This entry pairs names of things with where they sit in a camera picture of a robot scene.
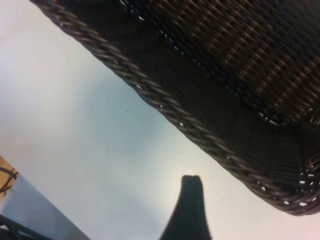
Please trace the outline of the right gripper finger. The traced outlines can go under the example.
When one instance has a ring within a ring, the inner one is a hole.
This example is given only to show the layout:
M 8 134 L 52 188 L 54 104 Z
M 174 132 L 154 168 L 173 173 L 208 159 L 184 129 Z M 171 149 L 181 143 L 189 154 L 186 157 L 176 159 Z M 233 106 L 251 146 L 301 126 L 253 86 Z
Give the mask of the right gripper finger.
M 211 240 L 207 224 L 203 184 L 197 175 L 184 175 L 171 217 L 161 240 Z

